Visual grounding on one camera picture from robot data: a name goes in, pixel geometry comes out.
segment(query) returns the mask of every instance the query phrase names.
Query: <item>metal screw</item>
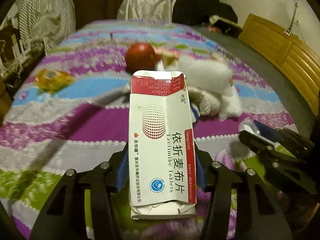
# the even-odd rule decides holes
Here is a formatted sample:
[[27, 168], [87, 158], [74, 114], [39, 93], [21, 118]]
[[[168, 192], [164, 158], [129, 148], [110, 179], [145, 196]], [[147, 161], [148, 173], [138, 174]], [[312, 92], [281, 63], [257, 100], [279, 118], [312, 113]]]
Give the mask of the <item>metal screw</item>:
[[67, 170], [67, 172], [66, 172], [67, 176], [72, 176], [73, 174], [75, 174], [75, 170], [73, 170], [73, 169]]
[[250, 176], [253, 176], [254, 174], [256, 174], [256, 172], [255, 172], [254, 169], [247, 169], [247, 173], [248, 173]]
[[107, 162], [104, 162], [104, 163], [100, 164], [100, 168], [102, 168], [102, 169], [107, 169], [107, 168], [109, 168], [109, 166], [110, 166], [110, 164], [107, 163]]
[[220, 167], [221, 167], [221, 163], [220, 163], [220, 162], [213, 162], [213, 163], [212, 163], [212, 167], [214, 167], [214, 168], [220, 168]]

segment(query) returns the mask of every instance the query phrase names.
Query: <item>bedspread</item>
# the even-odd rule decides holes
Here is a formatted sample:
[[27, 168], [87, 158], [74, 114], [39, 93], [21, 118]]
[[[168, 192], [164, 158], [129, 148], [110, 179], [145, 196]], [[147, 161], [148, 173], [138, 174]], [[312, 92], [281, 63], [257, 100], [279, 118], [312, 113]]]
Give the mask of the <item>bedspread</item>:
[[[0, 129], [0, 198], [26, 238], [66, 170], [90, 170], [122, 150], [128, 140], [129, 99], [115, 96], [115, 92], [131, 78], [125, 72], [124, 54], [127, 45], [135, 41], [195, 58], [209, 58], [215, 52], [228, 60], [244, 113], [220, 122], [218, 118], [199, 118], [195, 109], [193, 112], [194, 121], [199, 118], [194, 123], [198, 147], [230, 169], [239, 165], [264, 174], [255, 154], [238, 140], [238, 126], [244, 118], [273, 128], [295, 129], [277, 94], [257, 73], [193, 29], [155, 22], [93, 22], [40, 62], [16, 94]], [[75, 82], [56, 94], [41, 94], [33, 81], [42, 68], [68, 71]], [[210, 193], [198, 188], [196, 217], [157, 222], [130, 218], [127, 187], [112, 201], [124, 239], [197, 239], [209, 199]], [[228, 238], [235, 232], [236, 192], [230, 201]], [[93, 238], [90, 213], [86, 223], [88, 236]]]

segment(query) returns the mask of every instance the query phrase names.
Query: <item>red dot pattern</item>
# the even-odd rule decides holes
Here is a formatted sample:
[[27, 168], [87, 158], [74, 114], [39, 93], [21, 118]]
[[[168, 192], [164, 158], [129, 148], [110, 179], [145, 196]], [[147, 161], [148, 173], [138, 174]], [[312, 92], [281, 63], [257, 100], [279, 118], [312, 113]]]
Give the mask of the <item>red dot pattern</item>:
[[142, 131], [151, 139], [159, 139], [165, 134], [165, 117], [160, 106], [149, 104], [143, 108]]

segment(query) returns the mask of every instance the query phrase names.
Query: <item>white and red box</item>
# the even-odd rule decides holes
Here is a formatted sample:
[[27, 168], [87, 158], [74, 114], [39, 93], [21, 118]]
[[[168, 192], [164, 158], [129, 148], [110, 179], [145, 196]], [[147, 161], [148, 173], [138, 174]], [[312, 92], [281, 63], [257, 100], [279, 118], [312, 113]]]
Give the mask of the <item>white and red box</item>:
[[195, 214], [195, 152], [183, 73], [134, 73], [129, 176], [132, 218], [166, 219]]

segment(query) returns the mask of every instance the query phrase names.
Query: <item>red label strip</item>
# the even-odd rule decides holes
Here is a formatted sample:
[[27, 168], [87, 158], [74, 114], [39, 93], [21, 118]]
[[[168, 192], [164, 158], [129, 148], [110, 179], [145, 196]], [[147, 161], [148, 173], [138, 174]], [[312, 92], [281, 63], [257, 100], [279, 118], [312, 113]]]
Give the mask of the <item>red label strip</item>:
[[195, 169], [195, 151], [193, 148], [192, 129], [184, 131], [187, 152], [187, 170], [188, 170], [188, 202], [196, 203], [196, 169]]
[[184, 76], [170, 80], [159, 80], [150, 77], [133, 76], [131, 83], [131, 92], [135, 94], [168, 96], [184, 88]]

